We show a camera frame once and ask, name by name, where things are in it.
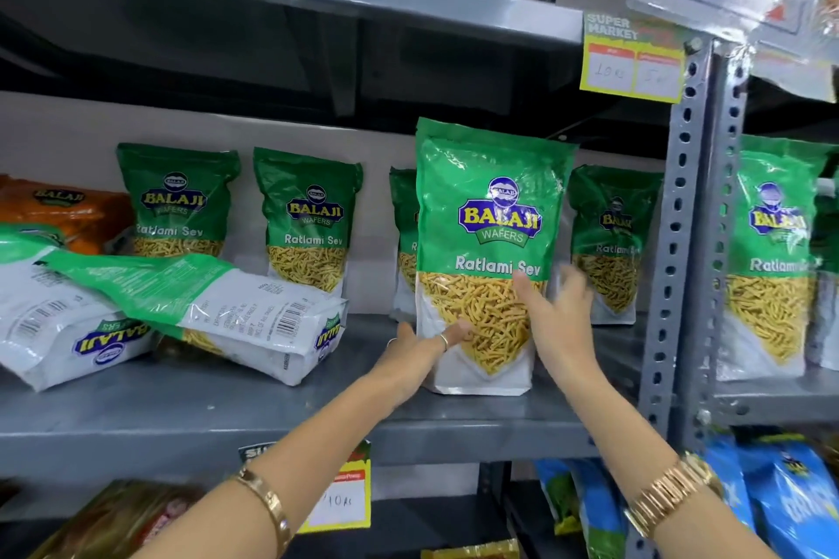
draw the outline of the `snack bag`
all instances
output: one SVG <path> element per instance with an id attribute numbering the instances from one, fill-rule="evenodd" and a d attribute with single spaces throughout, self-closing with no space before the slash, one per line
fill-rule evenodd
<path id="1" fill-rule="evenodd" d="M 571 469 L 565 461 L 553 458 L 534 460 L 533 466 L 554 518 L 554 535 L 581 532 L 580 501 L 574 489 Z"/>
<path id="2" fill-rule="evenodd" d="M 265 197 L 269 273 L 340 297 L 362 165 L 255 148 L 253 171 Z"/>
<path id="3" fill-rule="evenodd" d="M 598 460 L 567 460 L 589 559 L 623 559 L 626 535 L 612 484 Z"/>
<path id="4" fill-rule="evenodd" d="M 419 554 L 419 559 L 519 559 L 519 556 L 519 542 L 509 539 L 506 542 L 468 545 L 463 548 L 424 550 Z"/>
<path id="5" fill-rule="evenodd" d="M 576 146 L 421 119 L 417 124 L 417 334 L 458 317 L 474 337 L 452 345 L 425 384 L 443 394 L 521 395 L 534 349 L 515 269 L 544 291 Z"/>
<path id="6" fill-rule="evenodd" d="M 191 486 L 111 482 L 28 559 L 128 559 L 202 495 Z"/>
<path id="7" fill-rule="evenodd" d="M 821 145 L 743 136 L 718 380 L 804 374 L 815 180 L 825 154 Z"/>
<path id="8" fill-rule="evenodd" d="M 606 166 L 572 171 L 572 263 L 588 275 L 596 291 L 594 325 L 635 323 L 641 253 L 663 178 L 659 172 Z"/>
<path id="9" fill-rule="evenodd" d="M 0 228 L 0 364 L 41 391 L 151 350 L 148 324 L 41 265 L 62 251 L 49 227 L 10 228 Z"/>
<path id="10" fill-rule="evenodd" d="M 746 492 L 746 481 L 742 477 L 737 443 L 730 433 L 714 435 L 706 445 L 705 461 L 722 482 L 725 502 L 737 518 L 754 532 L 754 517 Z"/>
<path id="11" fill-rule="evenodd" d="M 227 184 L 241 171 L 236 151 L 123 143 L 117 158 L 136 216 L 135 255 L 222 252 L 230 212 Z"/>
<path id="12" fill-rule="evenodd" d="M 133 215 L 125 193 L 53 186 L 25 179 L 0 184 L 0 222 L 47 224 L 82 255 L 109 255 L 128 238 Z"/>
<path id="13" fill-rule="evenodd" d="M 740 462 L 761 537 L 780 559 L 824 559 L 839 548 L 839 494 L 803 439 L 760 438 Z"/>
<path id="14" fill-rule="evenodd" d="M 341 340 L 347 302 L 310 287 L 246 274 L 208 255 L 85 257 L 56 250 L 43 261 L 167 336 L 299 384 Z"/>
<path id="15" fill-rule="evenodd" d="M 391 318 L 396 321 L 415 322 L 417 317 L 417 221 L 420 204 L 417 202 L 417 172 L 390 169 L 390 196 L 393 199 L 393 216 L 399 229 L 399 246 L 396 250 L 396 291 L 393 294 Z"/>
<path id="16" fill-rule="evenodd" d="M 811 253 L 818 268 L 806 355 L 813 364 L 839 370 L 839 204 L 833 180 L 820 179 L 817 190 Z"/>

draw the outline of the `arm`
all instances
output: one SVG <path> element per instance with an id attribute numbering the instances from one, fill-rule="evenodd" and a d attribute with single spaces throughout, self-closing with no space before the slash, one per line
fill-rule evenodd
<path id="1" fill-rule="evenodd" d="M 460 321 L 444 331 L 448 344 L 469 331 Z M 440 337 L 418 340 L 410 325 L 362 376 L 291 431 L 250 469 L 275 491 L 296 531 L 355 447 L 380 421 L 416 393 L 445 351 Z M 134 559 L 274 559 L 277 535 L 263 503 L 247 487 L 226 481 L 167 527 Z"/>
<path id="2" fill-rule="evenodd" d="M 679 455 L 597 364 L 589 315 L 593 293 L 576 268 L 566 267 L 564 285 L 551 304 L 526 276 L 513 277 L 530 313 L 534 342 L 545 368 L 594 439 L 603 462 L 628 502 L 665 474 Z M 680 559 L 777 559 L 710 489 L 687 498 L 654 534 L 663 557 Z"/>

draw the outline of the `hand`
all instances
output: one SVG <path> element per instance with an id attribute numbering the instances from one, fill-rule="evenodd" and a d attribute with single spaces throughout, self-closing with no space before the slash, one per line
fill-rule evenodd
<path id="1" fill-rule="evenodd" d="M 562 266 L 562 289 L 550 303 L 516 270 L 513 287 L 530 314 L 536 351 L 548 373 L 562 389 L 565 381 L 600 373 L 594 356 L 592 301 L 594 292 L 586 275 L 573 266 Z"/>
<path id="2" fill-rule="evenodd" d="M 446 343 L 440 336 L 445 336 L 449 346 L 454 347 L 466 340 L 471 331 L 472 324 L 461 318 L 441 334 L 420 340 L 407 322 L 400 322 L 396 338 L 388 343 L 368 376 L 394 385 L 395 409 L 417 392 L 434 363 L 446 352 Z"/>

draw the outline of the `yellow price tag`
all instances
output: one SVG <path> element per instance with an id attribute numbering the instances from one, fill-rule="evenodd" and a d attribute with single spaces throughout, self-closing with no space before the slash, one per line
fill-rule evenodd
<path id="1" fill-rule="evenodd" d="M 680 100 L 686 60 L 680 28 L 589 13 L 585 24 L 581 89 L 671 104 Z"/>
<path id="2" fill-rule="evenodd" d="M 370 444 L 362 442 L 323 493 L 299 534 L 370 527 Z"/>

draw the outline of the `blue snack bag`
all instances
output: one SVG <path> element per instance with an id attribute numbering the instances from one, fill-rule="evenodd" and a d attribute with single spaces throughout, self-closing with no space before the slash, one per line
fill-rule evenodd
<path id="1" fill-rule="evenodd" d="M 740 449 L 758 532 L 781 559 L 825 559 L 839 550 L 839 493 L 801 436 L 763 437 Z"/>
<path id="2" fill-rule="evenodd" d="M 580 506 L 574 490 L 571 470 L 563 460 L 534 460 L 536 474 L 542 487 L 548 507 L 554 517 L 554 535 L 569 535 L 580 532 Z"/>
<path id="3" fill-rule="evenodd" d="M 734 436 L 730 433 L 715 435 L 708 442 L 703 457 L 722 482 L 728 507 L 741 522 L 755 532 L 752 506 L 749 503 L 749 494 L 746 492 L 746 480 L 742 476 Z"/>
<path id="4" fill-rule="evenodd" d="M 626 534 L 612 484 L 598 460 L 567 460 L 589 559 L 623 559 Z"/>

